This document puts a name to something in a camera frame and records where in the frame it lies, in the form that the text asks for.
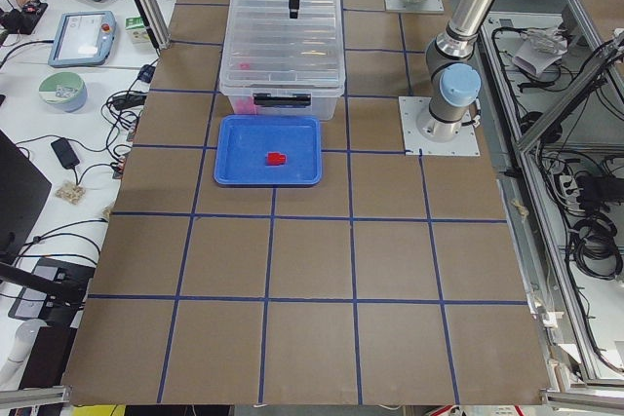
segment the brown cardboard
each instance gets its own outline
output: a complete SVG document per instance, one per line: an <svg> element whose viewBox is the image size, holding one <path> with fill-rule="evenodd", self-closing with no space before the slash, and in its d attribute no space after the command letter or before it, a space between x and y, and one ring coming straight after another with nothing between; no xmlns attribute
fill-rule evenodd
<svg viewBox="0 0 624 416"><path fill-rule="evenodd" d="M211 95L150 94L135 143L202 146L212 102Z"/></svg>
<svg viewBox="0 0 624 416"><path fill-rule="evenodd" d="M174 36L218 43L224 9L178 5ZM424 158L428 219L391 97L408 83L430 94L424 55L367 50L366 19L384 28L371 44L403 47L396 16L352 14L347 44L362 49L347 53L347 97L323 124L331 151L311 188L216 184L231 113L223 96L210 107L220 46L163 52L136 137L156 146L133 149L115 206L140 215L113 215L63 378L72 403L539 401L546 371L485 143L480 158ZM409 48L438 29L419 19Z"/></svg>
<svg viewBox="0 0 624 416"><path fill-rule="evenodd" d="M349 216L347 157L323 154L324 176L309 188L279 188L275 212L278 215Z"/></svg>
<svg viewBox="0 0 624 416"><path fill-rule="evenodd" d="M417 158L354 154L353 212L358 217L424 218L422 175Z"/></svg>

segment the white table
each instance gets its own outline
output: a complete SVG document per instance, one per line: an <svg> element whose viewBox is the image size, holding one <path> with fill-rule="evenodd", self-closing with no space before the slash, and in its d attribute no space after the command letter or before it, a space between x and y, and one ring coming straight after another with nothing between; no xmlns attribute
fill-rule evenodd
<svg viewBox="0 0 624 416"><path fill-rule="evenodd" d="M58 71L47 64L50 45L27 46L15 53L0 69L0 93L7 96L4 104L0 106L0 129L12 141L26 140L44 134L57 134L79 140L90 148L103 148L110 130L110 124L101 117L100 107L109 95L125 90L137 76L138 69L142 65L152 62L157 57L156 53L149 43L133 44L129 35L124 31L125 18L138 17L134 0L43 1L49 4L49 8L35 28L34 34L21 38L15 35L10 36L6 44L12 44L18 39L17 44L38 39L53 39L57 32L60 16L63 13L110 10L115 15L119 28L113 49L104 66L69 69L83 78L89 95L85 106L74 113L58 111L42 101L38 95L39 84L46 77ZM158 0L166 22L171 19L175 1ZM0 0L0 8L6 10L9 5L5 0ZM10 49L9 47L2 48L0 57L4 57ZM141 90L141 84L138 84L136 89ZM142 85L142 90L146 91L147 86ZM55 197L54 192L65 180L73 180L73 173L60 166L50 147L53 140L53 138L46 138L23 145L31 151L33 164L53 184L52 194L31 236L75 221L102 217L103 211L114 203L119 190L119 181L112 178L112 170L102 167L91 170L85 177L82 186L87 189L87 193L78 205L74 206ZM124 143L125 141L126 133L123 132L115 143ZM76 144L72 144L72 147L81 161L77 167L79 173L92 164L111 161L105 152L89 152ZM101 246L106 232L106 224L86 224L67 231L82 234ZM61 252L82 254L97 260L97 253L93 246L79 239L66 237L55 238L34 246L29 254ZM89 265L88 261L81 259L73 260L64 257L62 260ZM26 271L31 271L36 261L36 258L23 259L20 266ZM20 287L0 284L0 292L15 296L20 292ZM0 297L0 365L4 363L13 344L15 331L21 324L21 321L7 317L7 312L13 302L13 299ZM12 390L18 387L23 368L24 366L3 390ZM8 411L0 411L0 416L5 414L8 414Z"/></svg>

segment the table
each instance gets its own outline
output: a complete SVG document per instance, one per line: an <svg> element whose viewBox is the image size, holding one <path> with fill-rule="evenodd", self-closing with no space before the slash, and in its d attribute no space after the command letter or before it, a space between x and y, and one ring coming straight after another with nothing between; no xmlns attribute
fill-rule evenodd
<svg viewBox="0 0 624 416"><path fill-rule="evenodd" d="M157 57L156 53L150 44L132 44L124 31L124 18L138 16L133 0L104 0L100 3L89 0L44 1L50 4L48 11L37 25L34 34L21 37L21 42L54 38L63 13L105 9L114 12L120 27L113 50L104 66L69 69L83 78L89 94L86 105L71 114L57 111L45 104L37 92L44 78L57 71L47 65L50 45L24 48L23 54L15 54L0 70L0 89L7 96L0 107L0 129L15 142L45 134L58 134L77 139L88 147L101 149L110 130L110 125L100 116L101 105L112 93L125 90L137 76L138 69L143 64L153 61ZM159 0L159 6L166 20L171 18L174 2L175 0ZM17 39L15 36L11 36L6 44L15 42L15 39ZM10 48L3 48L0 51L0 57L4 56L5 49L8 51ZM147 91L147 86L139 83L136 89ZM116 143L125 142L126 134L122 132L116 139ZM60 167L50 148L52 140L52 138L47 138L24 146L31 151L31 160L35 166L53 183L54 194L54 191L65 180L73 180L73 174ZM89 152L77 145L73 147L81 160L78 170L91 164L110 161L110 158L102 156L101 153ZM96 168L90 171L83 184L87 189L86 196L77 206L51 195L33 228L32 235L46 232L63 224L102 217L102 214L114 203L119 189L119 181L114 180L111 175L111 169L107 168ZM92 239L101 246L106 233L106 225L93 223L77 226L71 230ZM50 240L34 246L29 253L43 255L62 251L82 254L95 261L98 260L97 253L94 252L92 246L70 238ZM23 259L20 266L25 270L30 270L35 262L35 259ZM76 260L76 262L89 264L81 260ZM0 286L0 292L8 295L16 295L19 291L20 288L14 285ZM4 361L12 346L15 330L21 324L21 321L6 317L6 312L12 304L12 299L0 297L0 311L2 311L0 315L0 329L2 330L0 361ZM80 314L73 325L77 326L79 320ZM16 388L20 375L21 372L18 372L5 390Z"/></svg>
<svg viewBox="0 0 624 416"><path fill-rule="evenodd" d="M548 378L481 133L480 158L403 148L396 97L431 93L419 39L437 20L343 0L322 182L224 188L227 2L177 0L63 379L73 402L537 404Z"/></svg>

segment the blue tray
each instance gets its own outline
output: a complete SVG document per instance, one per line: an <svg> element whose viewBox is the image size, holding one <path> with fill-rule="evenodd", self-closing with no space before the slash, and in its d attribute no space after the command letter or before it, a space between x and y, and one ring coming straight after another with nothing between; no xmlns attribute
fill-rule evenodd
<svg viewBox="0 0 624 416"><path fill-rule="evenodd" d="M267 154L286 155L268 166ZM315 117L231 115L221 121L214 180L223 185L314 185L323 175Z"/></svg>

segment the small box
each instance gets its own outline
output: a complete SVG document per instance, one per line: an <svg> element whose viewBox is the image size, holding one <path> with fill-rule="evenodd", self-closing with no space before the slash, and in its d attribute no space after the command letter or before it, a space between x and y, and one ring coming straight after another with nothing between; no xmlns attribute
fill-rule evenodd
<svg viewBox="0 0 624 416"><path fill-rule="evenodd" d="M130 34L133 43L148 43L150 41L141 17L126 19L126 31Z"/></svg>
<svg viewBox="0 0 624 416"><path fill-rule="evenodd" d="M219 90L236 114L331 119L344 93L340 0L230 0Z"/></svg>

